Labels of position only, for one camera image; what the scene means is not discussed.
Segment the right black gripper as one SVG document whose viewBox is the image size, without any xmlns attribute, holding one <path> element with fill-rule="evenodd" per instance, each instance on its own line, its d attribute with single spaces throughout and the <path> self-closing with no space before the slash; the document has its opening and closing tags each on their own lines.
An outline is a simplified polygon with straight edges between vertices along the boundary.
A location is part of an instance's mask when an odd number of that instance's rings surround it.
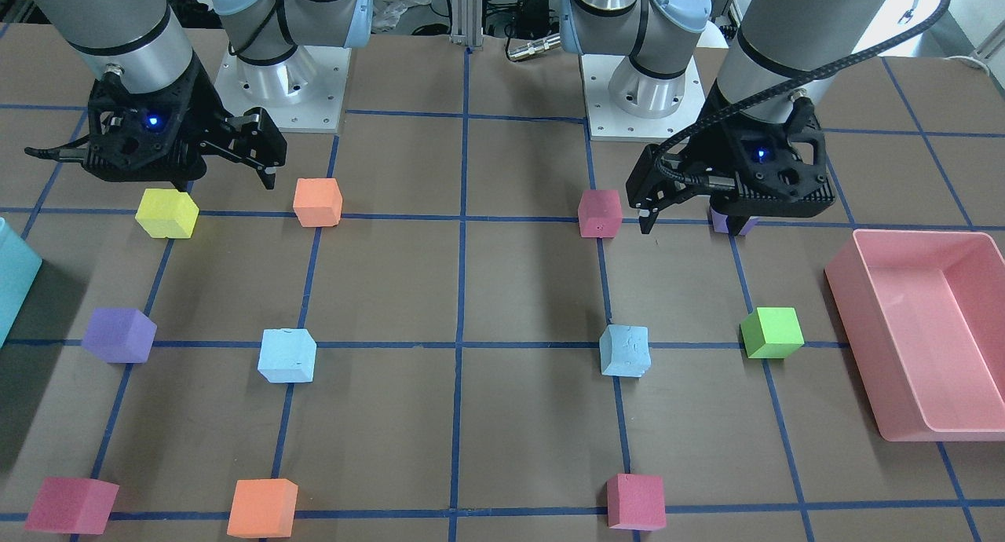
<svg viewBox="0 0 1005 542">
<path fill-rule="evenodd" d="M 183 190 L 206 173 L 204 153 L 251 167 L 266 190 L 286 166 L 287 141 L 265 108 L 231 116 L 198 56 L 170 85 L 130 93 L 105 66 L 87 101 L 82 168 L 111 183 L 168 181 Z"/>
</svg>

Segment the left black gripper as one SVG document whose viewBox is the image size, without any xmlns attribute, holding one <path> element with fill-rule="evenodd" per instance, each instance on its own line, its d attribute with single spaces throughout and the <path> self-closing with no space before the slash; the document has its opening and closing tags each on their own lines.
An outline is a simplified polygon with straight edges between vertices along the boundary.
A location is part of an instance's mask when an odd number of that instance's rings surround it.
<svg viewBox="0 0 1005 542">
<path fill-rule="evenodd" d="M 805 96 L 783 113 L 781 123 L 738 113 L 690 138 L 678 169 L 731 180 L 735 185 L 728 191 L 665 177 L 656 169 L 656 144 L 642 149 L 626 181 L 626 199 L 645 235 L 661 211 L 698 195 L 708 195 L 715 211 L 736 217 L 811 218 L 836 201 L 824 134 L 813 101 Z"/>
</svg>

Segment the orange block near right arm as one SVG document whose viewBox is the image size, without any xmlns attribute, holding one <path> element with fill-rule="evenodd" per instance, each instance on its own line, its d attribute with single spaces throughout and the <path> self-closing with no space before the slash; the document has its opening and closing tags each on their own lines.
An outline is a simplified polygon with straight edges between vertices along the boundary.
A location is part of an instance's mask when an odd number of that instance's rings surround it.
<svg viewBox="0 0 1005 542">
<path fill-rule="evenodd" d="M 342 217 L 342 193 L 336 179 L 298 179 L 292 202 L 305 228 L 336 226 Z"/>
</svg>

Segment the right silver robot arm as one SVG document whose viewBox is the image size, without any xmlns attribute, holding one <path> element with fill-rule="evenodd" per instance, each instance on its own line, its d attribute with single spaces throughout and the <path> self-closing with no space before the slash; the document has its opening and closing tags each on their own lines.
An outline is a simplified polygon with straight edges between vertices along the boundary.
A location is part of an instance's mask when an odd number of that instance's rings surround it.
<svg viewBox="0 0 1005 542">
<path fill-rule="evenodd" d="M 311 46 L 360 48 L 373 0 L 212 0 L 254 101 L 234 115 L 210 80 L 167 0 L 32 0 L 93 73 L 87 133 L 36 159 L 77 163 L 108 183 L 170 183 L 184 190 L 206 156 L 254 170 L 267 190 L 287 143 L 269 114 L 299 102 L 317 73 Z"/>
</svg>

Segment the red block near left arm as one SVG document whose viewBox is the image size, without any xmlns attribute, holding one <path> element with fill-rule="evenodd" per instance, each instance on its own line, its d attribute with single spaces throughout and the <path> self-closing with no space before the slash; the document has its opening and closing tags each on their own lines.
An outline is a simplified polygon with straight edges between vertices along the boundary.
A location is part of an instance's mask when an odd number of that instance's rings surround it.
<svg viewBox="0 0 1005 542">
<path fill-rule="evenodd" d="M 622 224 L 622 206 L 616 190 L 585 190 L 577 208 L 582 238 L 612 239 Z"/>
</svg>

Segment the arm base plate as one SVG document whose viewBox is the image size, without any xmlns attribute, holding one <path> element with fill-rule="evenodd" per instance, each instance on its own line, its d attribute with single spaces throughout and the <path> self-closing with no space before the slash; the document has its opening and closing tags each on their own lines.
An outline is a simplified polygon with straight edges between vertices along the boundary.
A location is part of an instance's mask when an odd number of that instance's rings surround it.
<svg viewBox="0 0 1005 542">
<path fill-rule="evenodd" d="M 661 142 L 693 124 L 706 101 L 694 58 L 685 73 L 654 81 L 633 71 L 625 57 L 582 55 L 583 94 L 594 140 Z"/>
<path fill-rule="evenodd" d="M 265 108 L 284 133 L 336 134 L 352 54 L 346 48 L 301 46 L 269 66 L 227 55 L 214 86 L 233 115 Z"/>
</svg>

